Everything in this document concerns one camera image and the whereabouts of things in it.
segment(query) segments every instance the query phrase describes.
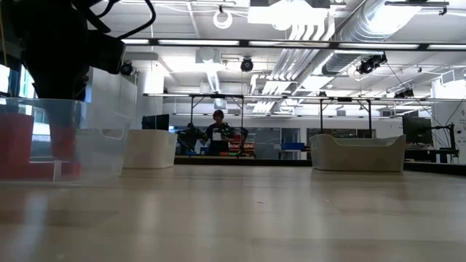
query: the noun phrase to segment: transparent plastic bin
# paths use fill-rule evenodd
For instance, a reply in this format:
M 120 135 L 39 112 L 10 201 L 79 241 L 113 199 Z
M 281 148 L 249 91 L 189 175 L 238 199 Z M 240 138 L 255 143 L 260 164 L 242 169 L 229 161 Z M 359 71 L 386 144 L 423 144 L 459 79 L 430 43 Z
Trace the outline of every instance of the transparent plastic bin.
M 127 117 L 91 103 L 0 98 L 0 181 L 118 176 L 129 127 Z

